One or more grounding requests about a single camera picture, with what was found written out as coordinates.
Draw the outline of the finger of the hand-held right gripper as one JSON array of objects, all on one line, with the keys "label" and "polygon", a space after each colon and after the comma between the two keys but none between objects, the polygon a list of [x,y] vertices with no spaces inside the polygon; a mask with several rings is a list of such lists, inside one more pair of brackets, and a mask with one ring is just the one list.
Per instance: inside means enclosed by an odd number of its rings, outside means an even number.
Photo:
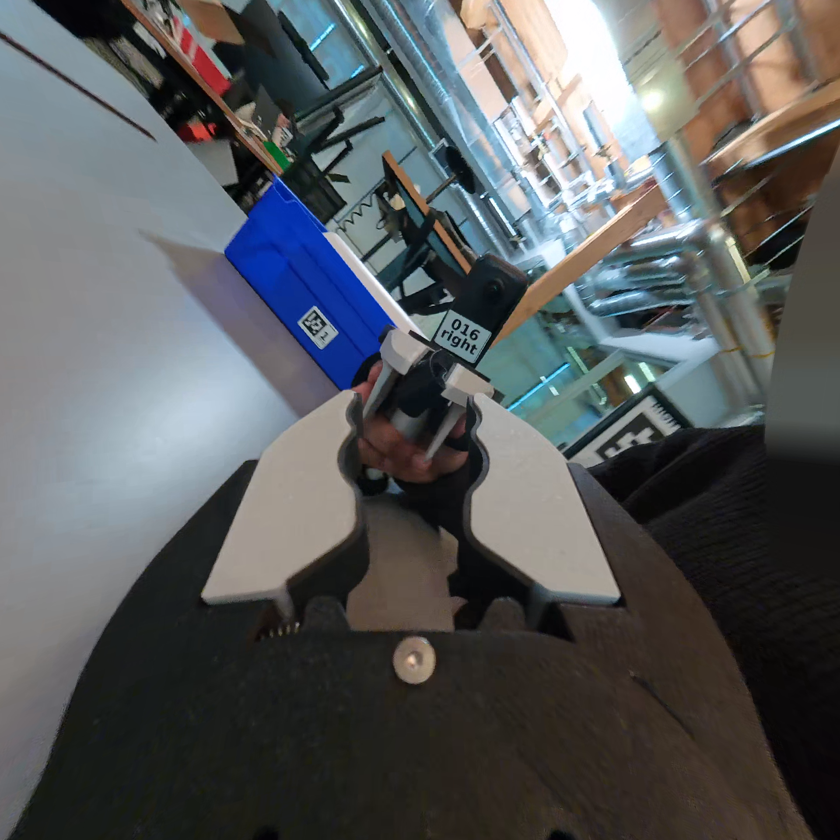
[{"label": "finger of the hand-held right gripper", "polygon": [[381,342],[381,370],[364,404],[363,419],[377,413],[398,383],[430,353],[430,342],[415,332],[390,329]]},{"label": "finger of the hand-held right gripper", "polygon": [[440,395],[436,397],[437,403],[444,408],[438,409],[435,404],[429,415],[431,418],[440,415],[440,419],[429,427],[434,435],[424,454],[426,462],[431,461],[446,441],[454,436],[456,427],[466,417],[469,401],[478,395],[491,398],[491,384],[482,375],[465,366],[452,366],[445,373]]}]

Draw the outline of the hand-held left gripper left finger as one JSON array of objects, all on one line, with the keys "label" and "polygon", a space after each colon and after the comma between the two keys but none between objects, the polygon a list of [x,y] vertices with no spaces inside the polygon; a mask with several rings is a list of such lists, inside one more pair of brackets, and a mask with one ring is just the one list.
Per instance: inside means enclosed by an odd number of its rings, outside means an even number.
[{"label": "hand-held left gripper left finger", "polygon": [[328,596],[346,608],[370,565],[356,481],[361,422],[361,396],[343,391],[264,450],[206,579],[205,604],[304,611]]}]

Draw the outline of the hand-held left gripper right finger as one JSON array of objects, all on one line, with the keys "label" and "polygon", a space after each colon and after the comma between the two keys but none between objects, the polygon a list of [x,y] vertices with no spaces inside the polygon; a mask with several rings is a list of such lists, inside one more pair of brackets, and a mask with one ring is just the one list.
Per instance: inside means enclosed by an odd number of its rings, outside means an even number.
[{"label": "hand-held left gripper right finger", "polygon": [[469,479],[459,538],[464,597],[615,607],[606,553],[561,452],[479,394],[469,400]]}]

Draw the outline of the person's right forearm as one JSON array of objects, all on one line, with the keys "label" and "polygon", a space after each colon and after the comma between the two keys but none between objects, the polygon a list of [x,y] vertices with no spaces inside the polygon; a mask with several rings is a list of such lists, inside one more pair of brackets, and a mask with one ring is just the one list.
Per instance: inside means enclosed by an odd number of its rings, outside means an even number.
[{"label": "person's right forearm", "polygon": [[575,470],[623,591],[550,605],[467,543],[469,467],[401,483],[456,536],[431,745],[406,838],[838,838],[838,581],[769,516],[761,427],[693,429]]}]

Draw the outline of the person's right hand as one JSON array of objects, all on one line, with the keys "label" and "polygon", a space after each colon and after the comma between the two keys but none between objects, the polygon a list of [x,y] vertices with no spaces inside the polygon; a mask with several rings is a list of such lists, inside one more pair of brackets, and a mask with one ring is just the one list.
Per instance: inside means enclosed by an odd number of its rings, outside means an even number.
[{"label": "person's right hand", "polygon": [[430,484],[450,476],[466,463],[468,453],[452,448],[466,433],[466,417],[462,416],[447,444],[441,445],[434,457],[425,458],[426,444],[412,443],[381,414],[375,413],[363,420],[363,431],[358,438],[360,463],[363,467],[377,469],[397,481],[409,484]]}]

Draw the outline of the white flat panel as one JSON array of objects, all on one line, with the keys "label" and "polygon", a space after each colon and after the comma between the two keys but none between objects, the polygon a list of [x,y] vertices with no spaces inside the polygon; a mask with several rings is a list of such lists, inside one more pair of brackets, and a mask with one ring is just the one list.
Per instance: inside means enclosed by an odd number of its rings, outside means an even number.
[{"label": "white flat panel", "polygon": [[346,265],[352,270],[362,286],[364,286],[367,292],[387,315],[388,319],[390,319],[398,329],[405,333],[415,331],[418,335],[424,336],[424,333],[417,328],[413,320],[406,315],[404,310],[392,298],[390,293],[384,289],[383,285],[369,271],[362,260],[352,251],[352,248],[341,238],[341,236],[332,231],[327,231],[323,235],[341,256]]}]

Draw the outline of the black and white marker board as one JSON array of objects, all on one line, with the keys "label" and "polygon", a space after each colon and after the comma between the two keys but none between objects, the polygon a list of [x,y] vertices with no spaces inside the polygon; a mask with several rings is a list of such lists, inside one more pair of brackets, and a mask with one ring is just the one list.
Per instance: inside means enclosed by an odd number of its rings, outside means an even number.
[{"label": "black and white marker board", "polygon": [[690,420],[651,383],[565,446],[562,454],[571,463],[591,468],[689,428]]}]

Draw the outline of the wood edged table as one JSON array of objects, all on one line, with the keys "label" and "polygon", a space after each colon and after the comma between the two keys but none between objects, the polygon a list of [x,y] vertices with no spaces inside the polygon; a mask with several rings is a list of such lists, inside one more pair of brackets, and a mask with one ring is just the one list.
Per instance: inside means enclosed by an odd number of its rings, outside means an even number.
[{"label": "wood edged table", "polygon": [[441,182],[433,194],[424,198],[389,150],[383,153],[382,164],[385,182],[383,200],[392,208],[391,214],[396,218],[395,230],[406,242],[411,254],[433,251],[457,276],[467,276],[476,261],[474,252],[449,216],[431,205],[438,193],[457,180],[455,175]]}]

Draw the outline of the black round disc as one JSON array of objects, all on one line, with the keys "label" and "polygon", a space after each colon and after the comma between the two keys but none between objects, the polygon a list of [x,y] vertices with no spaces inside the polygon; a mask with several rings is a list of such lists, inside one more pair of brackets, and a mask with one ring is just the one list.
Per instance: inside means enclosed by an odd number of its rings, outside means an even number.
[{"label": "black round disc", "polygon": [[448,183],[457,183],[467,194],[476,194],[476,176],[462,153],[452,146],[444,148],[446,165],[450,170]]}]

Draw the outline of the blue plastic bin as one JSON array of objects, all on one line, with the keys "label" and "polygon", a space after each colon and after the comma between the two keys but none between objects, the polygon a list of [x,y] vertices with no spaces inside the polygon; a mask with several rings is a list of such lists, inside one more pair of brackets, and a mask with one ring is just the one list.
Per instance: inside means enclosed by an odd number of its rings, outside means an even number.
[{"label": "blue plastic bin", "polygon": [[318,368],[348,390],[393,320],[327,232],[275,178],[224,253]]}]

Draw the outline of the thick silver pipe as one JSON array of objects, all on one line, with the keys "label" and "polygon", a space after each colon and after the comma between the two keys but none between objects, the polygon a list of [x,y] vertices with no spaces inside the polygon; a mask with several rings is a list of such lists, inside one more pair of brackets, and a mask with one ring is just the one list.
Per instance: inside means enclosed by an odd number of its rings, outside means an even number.
[{"label": "thick silver pipe", "polygon": [[749,267],[735,237],[720,220],[702,218],[690,225],[689,240],[708,264],[759,392],[766,397],[770,391],[775,338],[769,316],[752,284]]}]

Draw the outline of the wooden workbench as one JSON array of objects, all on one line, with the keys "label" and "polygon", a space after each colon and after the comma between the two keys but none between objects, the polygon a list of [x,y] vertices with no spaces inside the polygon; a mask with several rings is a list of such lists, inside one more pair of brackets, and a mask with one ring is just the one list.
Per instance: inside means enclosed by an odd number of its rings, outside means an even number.
[{"label": "wooden workbench", "polygon": [[239,141],[260,161],[262,165],[267,168],[273,176],[280,177],[283,175],[278,161],[268,152],[266,148],[266,138],[249,122],[244,122],[238,118],[235,111],[233,111],[223,100],[223,98],[214,90],[214,88],[207,82],[201,73],[194,67],[190,55],[186,54],[181,49],[181,42],[173,36],[169,36],[165,27],[159,24],[153,17],[148,15],[142,7],[135,2],[121,1],[131,15],[139,22],[143,29],[154,38],[155,42],[163,48],[166,55],[171,57],[174,62],[184,70],[186,75],[202,90],[206,98],[215,106],[216,110],[220,111],[226,118],[227,122],[232,126]]}]

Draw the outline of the ribbed silver ventilation duct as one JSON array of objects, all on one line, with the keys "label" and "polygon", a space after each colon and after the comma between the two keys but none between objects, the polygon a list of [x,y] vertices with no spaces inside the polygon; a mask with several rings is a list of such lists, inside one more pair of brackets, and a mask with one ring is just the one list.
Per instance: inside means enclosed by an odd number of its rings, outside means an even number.
[{"label": "ribbed silver ventilation duct", "polygon": [[510,173],[499,155],[497,132],[455,67],[442,25],[417,23],[426,2],[364,1],[361,5],[411,78],[429,122],[453,142],[477,175],[476,200],[502,229],[508,217],[498,187],[504,186]]}]

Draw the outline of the black metal table frame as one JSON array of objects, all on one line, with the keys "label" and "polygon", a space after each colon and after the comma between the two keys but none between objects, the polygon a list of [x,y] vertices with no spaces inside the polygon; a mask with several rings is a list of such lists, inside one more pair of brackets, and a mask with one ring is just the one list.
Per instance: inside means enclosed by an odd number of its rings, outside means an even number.
[{"label": "black metal table frame", "polygon": [[381,66],[363,68],[351,79],[326,91],[312,104],[297,110],[293,118],[297,131],[289,146],[292,160],[302,161],[376,125],[375,120],[369,120],[355,129],[339,132],[339,138],[331,140],[344,123],[345,112],[370,95],[379,84],[383,72]]}]

